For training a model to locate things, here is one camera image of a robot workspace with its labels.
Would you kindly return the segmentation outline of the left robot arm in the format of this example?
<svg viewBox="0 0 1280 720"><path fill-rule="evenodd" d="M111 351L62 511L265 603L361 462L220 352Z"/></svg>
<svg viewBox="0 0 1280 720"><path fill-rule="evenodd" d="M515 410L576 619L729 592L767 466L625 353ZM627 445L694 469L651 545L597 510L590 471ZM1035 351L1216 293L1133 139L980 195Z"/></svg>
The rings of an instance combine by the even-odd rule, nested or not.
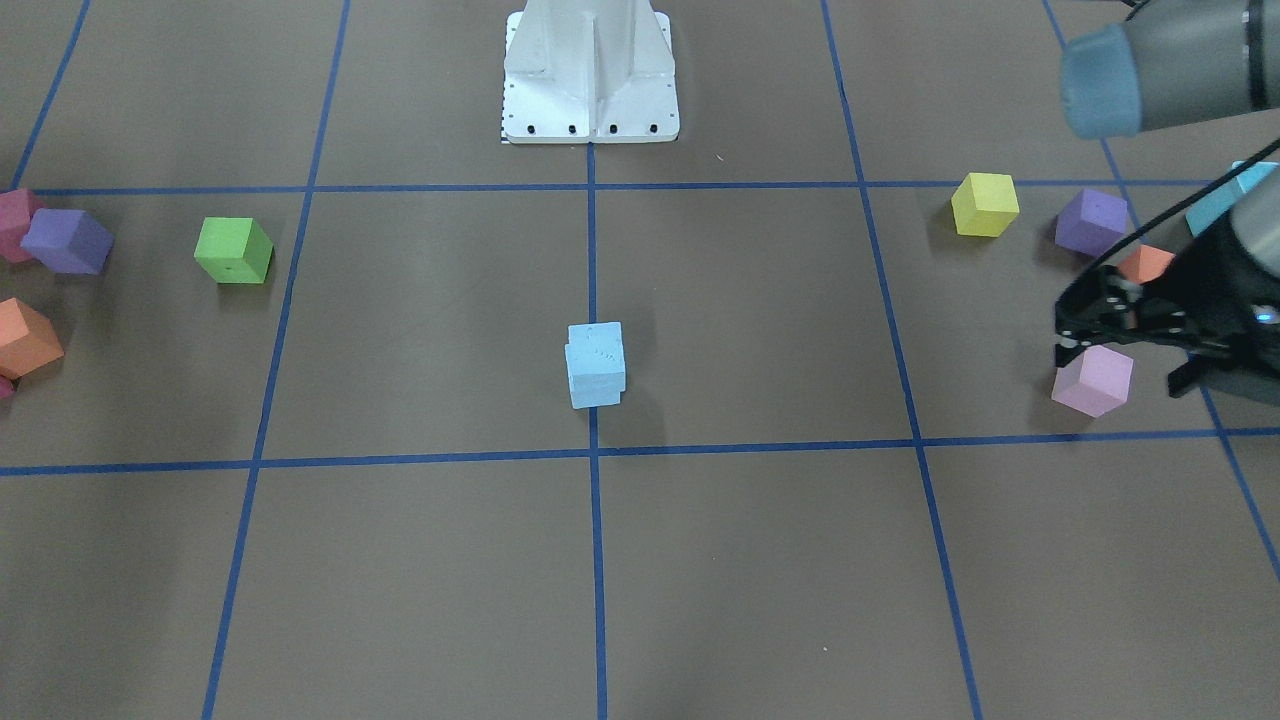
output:
<svg viewBox="0 0 1280 720"><path fill-rule="evenodd" d="M1275 1L1140 1L1125 20L1074 38L1060 87L1082 138L1133 136L1277 106ZM1187 351L1172 397L1216 389L1261 404L1279 392L1277 174L1266 176L1152 281L1102 252L1053 306L1055 363L1107 343Z"/></svg>

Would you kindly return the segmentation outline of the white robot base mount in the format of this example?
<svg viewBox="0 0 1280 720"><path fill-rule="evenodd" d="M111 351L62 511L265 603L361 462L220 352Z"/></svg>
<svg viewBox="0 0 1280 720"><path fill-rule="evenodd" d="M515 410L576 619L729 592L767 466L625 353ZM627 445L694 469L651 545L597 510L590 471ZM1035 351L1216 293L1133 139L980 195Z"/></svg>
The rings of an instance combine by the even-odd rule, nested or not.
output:
<svg viewBox="0 0 1280 720"><path fill-rule="evenodd" d="M680 136L672 24L649 1L529 1L506 18L504 50L507 143Z"/></svg>

